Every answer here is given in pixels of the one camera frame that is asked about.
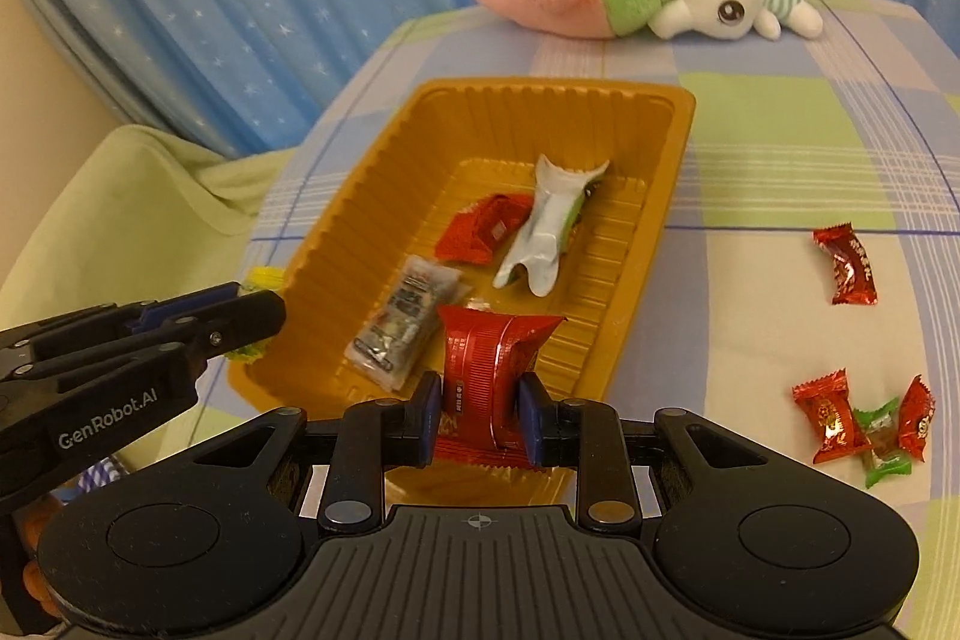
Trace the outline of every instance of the candy wrapper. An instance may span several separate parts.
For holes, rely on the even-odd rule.
[[[347,345],[344,355],[383,389],[400,389],[437,327],[437,308],[464,292],[459,271],[410,256],[387,303]]]
[[[904,451],[920,461],[923,461],[923,447],[930,431],[934,408],[933,394],[917,375],[906,390],[904,403],[899,409],[898,442]]]
[[[514,282],[518,276],[517,266],[525,266],[533,295],[546,296],[553,290],[560,273],[560,256],[568,250],[580,210],[608,165],[610,161],[592,172],[570,172],[551,164],[545,155],[539,157],[533,213],[517,231],[514,243],[493,277],[493,287]]]
[[[898,446],[900,405],[896,397],[879,410],[853,410],[853,417],[870,440],[870,449],[860,454],[867,488],[888,475],[909,475],[913,471],[910,456]]]
[[[453,215],[434,247],[440,261],[461,261],[486,266],[500,244],[530,217],[534,197],[528,194],[493,194]]]
[[[530,467],[517,429],[517,380],[562,316],[503,316],[441,307],[446,329],[439,458]]]
[[[850,223],[817,229],[813,241],[833,258],[833,277],[837,282],[833,304],[877,304],[867,251]]]
[[[846,369],[794,387],[793,401],[806,414],[822,443],[813,456],[814,464],[870,448],[870,440],[853,418],[849,395]]]

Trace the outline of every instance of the candy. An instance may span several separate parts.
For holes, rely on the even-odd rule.
[[[462,261],[486,266],[493,253],[530,217],[534,197],[528,194],[493,194],[453,215],[434,247],[440,261]]]
[[[383,389],[399,389],[437,326],[437,308],[464,293],[459,280],[456,269],[407,258],[387,303],[347,345],[347,360]]]
[[[833,304],[877,304],[867,251],[850,223],[817,229],[813,241],[833,257],[833,277],[837,282]]]
[[[870,450],[860,454],[867,488],[888,475],[909,475],[913,470],[909,456],[898,447],[898,408],[896,397],[878,410],[853,410],[853,417],[870,440]]]
[[[935,407],[933,394],[923,384],[920,375],[917,375],[906,390],[904,403],[899,410],[898,440],[904,451],[920,461],[923,461],[923,447],[926,445]]]
[[[846,369],[794,386],[793,401],[806,414],[822,443],[813,456],[814,464],[870,448],[870,440],[853,419],[849,395]]]
[[[517,429],[517,380],[562,316],[504,316],[441,307],[446,329],[443,422],[436,454],[491,466],[525,466]]]

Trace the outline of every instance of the red candy wrapper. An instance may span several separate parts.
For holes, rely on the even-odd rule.
[[[530,217],[534,197],[493,194],[453,215],[434,247],[440,261],[462,261],[486,266],[500,244]]]
[[[446,330],[443,421],[435,453],[453,461],[530,468],[517,429],[517,379],[562,316],[501,316],[440,307]]]
[[[909,389],[906,389],[904,400],[901,402],[899,432],[896,439],[902,450],[920,461],[923,461],[923,447],[926,445],[926,436],[930,431],[934,408],[936,403],[933,400],[933,394],[923,384],[920,375],[917,375]]]
[[[813,241],[833,257],[833,277],[837,280],[833,304],[877,304],[867,251],[850,223],[817,229]]]
[[[846,369],[794,386],[793,401],[806,413],[822,442],[813,456],[814,464],[870,449],[870,440],[853,418],[849,395]]]

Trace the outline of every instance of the plastic food tray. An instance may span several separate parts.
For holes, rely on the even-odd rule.
[[[511,314],[563,314],[539,352],[557,398],[602,399],[653,261],[693,119],[682,88],[587,79],[476,78],[422,85],[380,133],[310,231],[287,271],[287,323],[267,355],[232,365],[229,381],[251,405],[338,417],[385,395],[344,360],[344,348],[386,298],[404,259],[433,257],[455,213],[492,193],[534,188],[544,153],[565,169],[611,165],[584,206],[554,290],[491,279],[461,265],[469,297]],[[443,370],[437,333],[400,395],[424,368]],[[563,470],[491,470],[435,462],[389,473],[388,499],[416,504],[555,501]]]

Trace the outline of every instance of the light green cloth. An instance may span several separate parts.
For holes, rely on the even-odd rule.
[[[118,128],[24,247],[0,289],[0,328],[232,280],[290,155],[227,161],[154,129]]]

